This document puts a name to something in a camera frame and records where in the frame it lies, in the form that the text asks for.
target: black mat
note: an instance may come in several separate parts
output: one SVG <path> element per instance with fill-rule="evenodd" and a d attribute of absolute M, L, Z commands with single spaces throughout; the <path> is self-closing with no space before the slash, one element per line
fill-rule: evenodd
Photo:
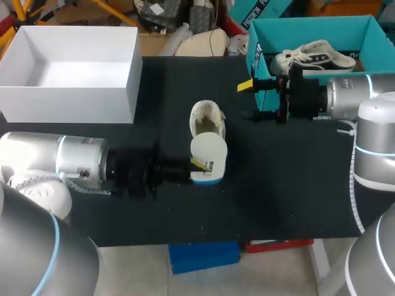
<path fill-rule="evenodd" d="M 157 200 L 118 200 L 73 192 L 72 223 L 98 246 L 248 241 L 359 235 L 349 197 L 352 137 L 343 123 L 291 120 L 251 123 L 240 111 L 253 95 L 236 93 L 248 78 L 243 58 L 145 58 L 134 125 L 3 124 L 106 138 L 113 147 L 150 147 L 161 136 L 168 155 L 189 155 L 189 113 L 203 99 L 227 116 L 228 161 L 215 186 L 164 184 Z M 364 226 L 394 194 L 356 188 Z"/>

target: teal box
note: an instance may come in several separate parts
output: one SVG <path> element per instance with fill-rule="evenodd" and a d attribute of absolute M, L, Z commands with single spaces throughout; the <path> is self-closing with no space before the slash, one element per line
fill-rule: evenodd
<path fill-rule="evenodd" d="M 268 66 L 276 54 L 320 39 L 328 40 L 343 54 L 359 58 L 365 71 L 306 78 L 319 78 L 320 84 L 325 85 L 335 76 L 395 73 L 395 47 L 369 15 L 254 20 L 249 30 L 248 70 L 253 78 L 268 79 Z M 260 91 L 256 101 L 263 111 L 275 111 L 279 106 L 276 91 Z"/>
<path fill-rule="evenodd" d="M 236 0 L 231 8 L 230 17 L 248 30 L 254 19 L 273 19 L 280 17 L 292 0 Z"/>

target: white box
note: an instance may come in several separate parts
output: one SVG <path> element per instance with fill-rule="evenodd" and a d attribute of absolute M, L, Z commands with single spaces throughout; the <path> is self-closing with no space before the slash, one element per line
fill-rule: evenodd
<path fill-rule="evenodd" d="M 21 27 L 0 61 L 8 122 L 133 123 L 143 61 L 137 28 Z"/>

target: tiled floor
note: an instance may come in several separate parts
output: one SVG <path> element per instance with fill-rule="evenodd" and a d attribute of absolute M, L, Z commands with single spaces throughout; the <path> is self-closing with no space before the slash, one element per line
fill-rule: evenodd
<path fill-rule="evenodd" d="M 325 240 L 330 261 L 350 239 Z M 235 265 L 173 275 L 167 245 L 101 248 L 107 265 L 104 295 L 316 296 L 307 249 L 242 254 Z"/>

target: open teal box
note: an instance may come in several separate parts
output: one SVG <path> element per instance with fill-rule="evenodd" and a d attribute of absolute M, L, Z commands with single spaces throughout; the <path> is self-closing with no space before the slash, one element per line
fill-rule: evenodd
<path fill-rule="evenodd" d="M 375 18 L 369 15 L 254 20 L 249 34 L 246 62 L 253 78 L 271 77 L 268 65 L 276 54 L 320 39 L 328 40 L 343 54 L 359 58 L 365 71 L 306 78 L 320 78 L 320 84 L 324 85 L 335 76 L 395 73 L 395 47 Z M 274 111 L 279 106 L 275 91 L 258 92 L 256 101 L 263 111 Z"/>

